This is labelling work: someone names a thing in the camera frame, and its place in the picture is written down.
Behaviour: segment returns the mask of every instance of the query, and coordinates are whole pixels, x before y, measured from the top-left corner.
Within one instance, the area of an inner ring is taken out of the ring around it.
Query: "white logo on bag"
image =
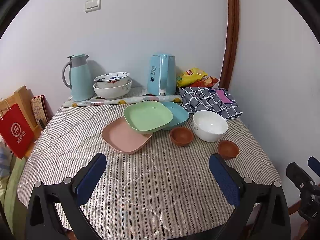
[[[13,125],[11,126],[11,133],[14,137],[18,137],[21,133],[20,124],[18,124],[17,122],[13,123]]]
[[[20,144],[22,139],[24,138],[24,136],[26,135],[25,131],[22,131],[21,135],[19,136],[19,138],[17,139],[17,143]]]

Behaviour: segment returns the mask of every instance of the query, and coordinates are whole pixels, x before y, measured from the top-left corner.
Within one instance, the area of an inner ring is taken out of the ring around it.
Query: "blue gripper pad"
[[[215,155],[211,155],[209,158],[209,168],[217,181],[222,193],[230,205],[240,205],[240,191],[237,184],[230,177],[229,173],[220,163]]]
[[[315,157],[310,157],[308,166],[320,177],[320,162]]]
[[[76,188],[76,202],[78,206],[84,205],[88,202],[92,192],[94,191],[94,188],[104,173],[106,166],[107,159],[103,154],[100,154],[99,158],[92,165]]]

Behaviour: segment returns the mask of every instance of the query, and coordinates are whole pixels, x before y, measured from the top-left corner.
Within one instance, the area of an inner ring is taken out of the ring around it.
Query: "square plastic plate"
[[[123,154],[136,153],[150,140],[151,136],[152,133],[136,133],[123,116],[108,124],[102,131],[102,138],[106,143]]]
[[[173,114],[172,121],[168,123],[163,130],[171,130],[174,127],[183,125],[183,123],[189,119],[188,111],[182,108],[179,104],[174,102],[162,102],[162,104]]]
[[[128,106],[123,116],[129,126],[140,134],[159,131],[173,119],[171,111],[156,101],[145,101]]]

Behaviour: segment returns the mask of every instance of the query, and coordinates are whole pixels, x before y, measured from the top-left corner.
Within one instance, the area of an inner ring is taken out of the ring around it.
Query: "blue checkered cloth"
[[[0,178],[10,175],[10,160],[4,145],[0,143]]]
[[[226,89],[187,87],[180,88],[179,93],[183,106],[189,113],[208,110],[224,119],[237,118],[242,114],[240,107]]]

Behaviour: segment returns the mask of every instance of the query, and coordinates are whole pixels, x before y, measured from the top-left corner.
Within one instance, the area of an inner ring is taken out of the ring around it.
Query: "chip bag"
[[[189,69],[177,77],[178,88],[187,87],[188,85],[201,80],[208,74],[201,69],[196,67]]]
[[[189,87],[211,88],[219,82],[216,77],[205,77],[202,80],[192,83]]]

